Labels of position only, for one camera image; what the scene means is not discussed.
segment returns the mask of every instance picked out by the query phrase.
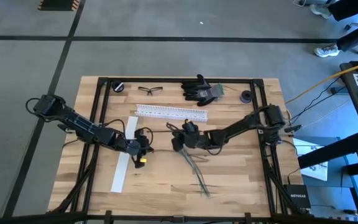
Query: black metal frame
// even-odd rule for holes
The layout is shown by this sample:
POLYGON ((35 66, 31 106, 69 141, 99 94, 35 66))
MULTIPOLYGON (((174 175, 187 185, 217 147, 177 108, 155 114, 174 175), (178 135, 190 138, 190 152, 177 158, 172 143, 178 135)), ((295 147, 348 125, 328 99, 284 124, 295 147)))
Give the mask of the black metal frame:
MULTIPOLYGON (((99 98, 101 96, 102 87, 105 86, 104 98, 101 107, 101 114, 99 118, 100 123, 104 123, 104 118, 106 116, 106 110, 109 100, 109 94, 111 91, 111 83, 114 80, 119 79, 122 82, 182 82, 184 80, 194 80, 194 78, 109 78, 101 77, 98 79, 96 92, 94 95, 93 105, 90 114, 90 120, 95 121, 96 112, 98 110, 99 98)), ((267 99, 264 88, 264 81, 262 79, 227 79, 227 78, 209 78, 211 83, 244 83, 249 84, 251 92, 253 93, 252 104, 254 109, 259 108, 257 100, 257 90, 256 87, 260 90, 260 97, 262 99, 261 106, 267 106, 267 99)), ((111 215, 112 211, 106 211, 105 215, 88 215, 88 209, 91 199, 91 192, 93 186, 93 179, 96 171, 96 163, 99 154, 99 146, 94 145, 92 158, 89 162, 89 165, 86 166, 86 161, 88 158, 90 145, 84 144, 83 153, 81 155, 80 167, 77 173, 76 185, 68 194, 68 197, 62 202, 62 204, 54 209, 51 212, 48 212, 43 215, 29 215, 21 217, 11 217, 3 216, 0 218, 1 223, 70 223, 83 221, 86 223, 87 220, 104 220, 106 224, 113 223, 114 220, 142 220, 142 221, 170 221, 174 223, 184 223, 184 222, 244 222, 246 224, 251 224, 253 222, 270 222, 270 223, 299 223, 300 220, 303 220, 304 223, 353 223, 350 221, 344 220, 330 220, 323 218, 314 218, 308 215, 288 215, 287 205, 285 204, 284 197, 287 195, 279 194, 279 201, 281 206, 281 213, 275 209, 275 202, 273 199, 272 185, 273 182, 280 190, 282 189, 282 180, 280 174, 280 167, 278 164, 278 158, 276 153, 275 146, 269 146, 270 153, 272 157, 272 165, 270 166, 269 160, 267 159, 266 148, 267 146, 262 142, 262 133, 258 132, 259 137, 259 147, 260 155, 262 158, 262 168, 264 171, 265 184, 267 189, 267 200, 268 207, 271 214, 271 217, 251 217, 250 213, 244 213, 243 217, 184 217, 184 216, 129 216, 129 215, 111 215), (81 188, 88 179, 88 183, 85 189, 84 203, 80 212, 77 212, 78 207, 78 197, 80 196, 81 188), (71 204, 70 212, 65 212, 71 204)))

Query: gray wires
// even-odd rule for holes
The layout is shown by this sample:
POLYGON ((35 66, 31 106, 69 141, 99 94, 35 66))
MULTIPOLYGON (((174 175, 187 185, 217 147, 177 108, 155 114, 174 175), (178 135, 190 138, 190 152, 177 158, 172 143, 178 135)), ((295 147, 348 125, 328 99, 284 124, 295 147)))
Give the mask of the gray wires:
POLYGON ((189 165, 191 166, 191 168, 193 168, 196 176, 197 176, 197 180, 198 180, 198 185, 200 186, 200 189, 202 190, 202 192, 204 192, 204 194, 207 197, 210 197, 211 194, 208 191, 208 188, 206 187, 205 181, 204 181, 204 177, 200 171, 200 169, 198 168, 197 164, 194 162, 194 160, 191 158, 191 156, 189 155, 189 153, 186 151, 186 149, 182 149, 179 151, 179 154, 181 154, 187 161, 187 163, 189 163, 189 165))

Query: work glove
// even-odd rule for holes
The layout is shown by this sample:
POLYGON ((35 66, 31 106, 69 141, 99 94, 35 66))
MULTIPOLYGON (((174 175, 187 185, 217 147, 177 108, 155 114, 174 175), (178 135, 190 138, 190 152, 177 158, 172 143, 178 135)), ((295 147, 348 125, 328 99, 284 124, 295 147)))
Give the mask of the work glove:
POLYGON ((211 86, 202 75, 197 81, 183 81, 181 88, 185 91, 185 100, 198 101, 197 106, 205 106, 223 95, 223 86, 219 83, 211 86))

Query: sneaker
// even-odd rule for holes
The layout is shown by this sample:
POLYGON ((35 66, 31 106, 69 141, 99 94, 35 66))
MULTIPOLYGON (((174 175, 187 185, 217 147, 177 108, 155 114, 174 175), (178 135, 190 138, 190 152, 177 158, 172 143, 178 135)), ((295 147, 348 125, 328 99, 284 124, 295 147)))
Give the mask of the sneaker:
POLYGON ((337 56, 339 54, 339 49, 336 44, 330 44, 325 47, 316 48, 314 53, 319 57, 337 56))
POLYGON ((332 16, 332 13, 328 10, 328 6, 325 5, 310 5, 310 10, 314 15, 321 15, 325 19, 328 19, 330 16, 332 16))

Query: yellow cable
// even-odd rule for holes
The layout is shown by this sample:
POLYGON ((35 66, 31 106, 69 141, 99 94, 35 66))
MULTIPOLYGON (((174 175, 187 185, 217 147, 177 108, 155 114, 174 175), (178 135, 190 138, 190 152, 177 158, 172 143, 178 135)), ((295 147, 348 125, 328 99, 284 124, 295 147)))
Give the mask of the yellow cable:
POLYGON ((330 77, 325 78, 323 81, 321 81, 321 82, 315 84, 314 86, 310 87, 309 89, 307 89, 307 90, 304 91, 303 93, 299 94, 299 95, 296 96, 295 98, 292 98, 292 99, 288 100, 287 102, 285 102, 285 104, 291 103, 292 101, 294 101, 294 100, 298 99, 299 97, 303 96, 305 93, 307 93, 307 92, 309 92, 310 90, 316 88, 317 86, 320 86, 321 84, 323 84, 324 82, 326 82, 326 81, 328 81, 328 80, 330 80, 330 79, 332 79, 332 78, 339 77, 339 76, 341 76, 341 75, 343 75, 343 74, 345 74, 345 73, 354 71, 354 70, 356 70, 356 69, 358 69, 358 66, 355 66, 355 67, 346 69, 346 70, 344 70, 344 71, 338 72, 338 73, 336 73, 336 74, 334 74, 334 75, 331 75, 330 77))

